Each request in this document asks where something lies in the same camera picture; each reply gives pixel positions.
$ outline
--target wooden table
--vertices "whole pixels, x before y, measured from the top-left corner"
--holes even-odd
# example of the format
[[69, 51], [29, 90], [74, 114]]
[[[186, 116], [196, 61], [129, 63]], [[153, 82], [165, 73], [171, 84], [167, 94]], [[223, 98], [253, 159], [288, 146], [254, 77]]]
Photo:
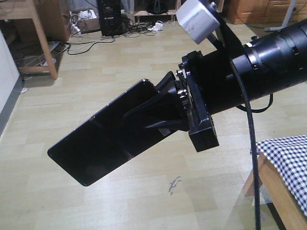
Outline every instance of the wooden table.
[[[273, 204], [287, 230], [307, 229], [307, 221], [297, 202], [284, 184], [274, 165], [264, 156], [258, 157], [260, 186], [264, 184]], [[253, 172], [246, 180], [242, 192], [245, 196], [254, 195]]]
[[43, 72], [49, 71], [53, 79], [58, 78], [56, 67], [52, 60], [46, 35], [44, 33], [41, 21], [37, 14], [36, 5], [41, 4], [44, 0], [7, 0], [0, 3], [0, 20], [14, 19], [32, 19], [39, 42], [42, 46], [47, 66], [37, 67], [20, 67], [20, 72]]

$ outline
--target black cable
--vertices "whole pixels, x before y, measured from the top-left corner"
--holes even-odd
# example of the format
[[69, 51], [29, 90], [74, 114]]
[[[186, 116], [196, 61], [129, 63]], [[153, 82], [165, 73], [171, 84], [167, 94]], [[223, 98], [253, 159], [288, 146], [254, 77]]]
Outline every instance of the black cable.
[[84, 1], [86, 1], [88, 4], [90, 4], [91, 6], [94, 6], [96, 9], [98, 9], [98, 7], [97, 6], [95, 6], [95, 5], [93, 5], [92, 3], [90, 3], [88, 0], [84, 0]]
[[249, 103], [248, 94], [244, 83], [238, 73], [232, 60], [230, 61], [230, 66], [234, 72], [234, 75], [239, 83], [242, 96], [244, 99], [244, 104], [247, 110], [248, 117], [248, 127], [249, 127], [249, 137], [251, 146], [251, 156], [253, 164], [253, 176], [254, 176], [254, 197], [255, 197], [255, 229], [261, 230], [261, 219], [260, 219], [260, 191], [259, 191], [259, 170], [258, 170], [258, 159], [257, 159], [257, 147], [256, 147], [256, 137], [255, 137], [255, 127], [253, 121], [253, 114], [251, 112], [251, 106]]
[[113, 39], [113, 40], [110, 41], [110, 42], [95, 42], [95, 43], [93, 43], [87, 50], [85, 50], [85, 51], [83, 51], [83, 52], [80, 52], [80, 53], [69, 53], [69, 51], [70, 51], [70, 46], [69, 46], [68, 49], [67, 49], [67, 54], [69, 54], [69, 55], [84, 54], [84, 53], [88, 52], [94, 45], [96, 45], [96, 44], [98, 44], [98, 43], [113, 43], [113, 42], [115, 42], [115, 39]]
[[[270, 94], [270, 99], [269, 99], [269, 104], [262, 108], [262, 109], [252, 109], [251, 112], [255, 113], [255, 114], [259, 114], [259, 113], [263, 113], [264, 111], [266, 111], [268, 108], [270, 108], [270, 106], [273, 104], [273, 94]], [[242, 106], [242, 105], [238, 105], [237, 106], [238, 109], [247, 112], [246, 107]]]

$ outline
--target white wall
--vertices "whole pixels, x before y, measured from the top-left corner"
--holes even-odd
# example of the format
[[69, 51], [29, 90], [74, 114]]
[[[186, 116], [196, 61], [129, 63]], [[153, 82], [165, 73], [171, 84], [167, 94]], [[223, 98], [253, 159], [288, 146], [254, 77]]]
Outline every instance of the white wall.
[[0, 30], [0, 113], [18, 76], [19, 72]]

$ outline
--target wooden cabinet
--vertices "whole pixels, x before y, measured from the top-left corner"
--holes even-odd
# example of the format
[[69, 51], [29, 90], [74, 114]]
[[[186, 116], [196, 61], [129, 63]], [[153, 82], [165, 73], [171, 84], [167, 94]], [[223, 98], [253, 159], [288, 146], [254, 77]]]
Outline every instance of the wooden cabinet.
[[[233, 24], [282, 22], [290, 0], [228, 0], [226, 15]], [[307, 0], [298, 0], [291, 21], [307, 18]]]
[[[66, 42], [71, 31], [70, 12], [67, 0], [45, 0], [36, 5], [40, 21], [47, 38]], [[38, 41], [34, 24], [31, 19], [15, 20], [15, 25], [24, 42]]]

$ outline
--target electrical cable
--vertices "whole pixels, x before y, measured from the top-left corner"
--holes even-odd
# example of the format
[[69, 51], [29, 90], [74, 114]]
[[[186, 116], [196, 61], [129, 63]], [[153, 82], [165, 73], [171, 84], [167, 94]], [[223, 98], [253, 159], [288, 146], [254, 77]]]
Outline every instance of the electrical cable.
[[257, 147], [256, 147], [256, 137], [255, 137], [255, 127], [253, 114], [248, 98], [248, 94], [244, 83], [241, 79], [240, 74], [238, 73], [235, 65], [232, 60], [230, 60], [230, 66], [234, 72], [234, 75], [239, 83], [242, 96], [244, 99], [244, 104], [247, 111], [248, 117], [248, 127], [249, 127], [249, 137], [250, 137], [250, 147], [251, 147], [251, 156], [252, 156], [252, 165], [253, 165], [253, 176], [254, 176], [254, 197], [255, 197], [255, 229], [261, 230], [261, 219], [260, 219], [260, 188], [259, 188], [259, 169], [258, 169], [258, 158], [257, 158]]
[[83, 51], [83, 52], [80, 52], [80, 53], [69, 53], [69, 51], [70, 51], [70, 47], [69, 47], [69, 48], [67, 49], [67, 54], [69, 54], [69, 55], [84, 54], [84, 53], [86, 53], [87, 51], [89, 51], [94, 45], [96, 45], [96, 44], [98, 44], [98, 43], [113, 43], [113, 42], [115, 42], [115, 39], [112, 40], [112, 41], [110, 41], [110, 42], [95, 42], [95, 43], [91, 44], [91, 46], [90, 46], [87, 50], [85, 50], [85, 51]]
[[90, 4], [91, 6], [94, 6], [96, 9], [98, 9], [98, 7], [97, 6], [95, 6], [95, 5], [93, 5], [92, 3], [90, 3], [88, 0], [84, 0], [84, 1], [86, 1], [88, 4]]

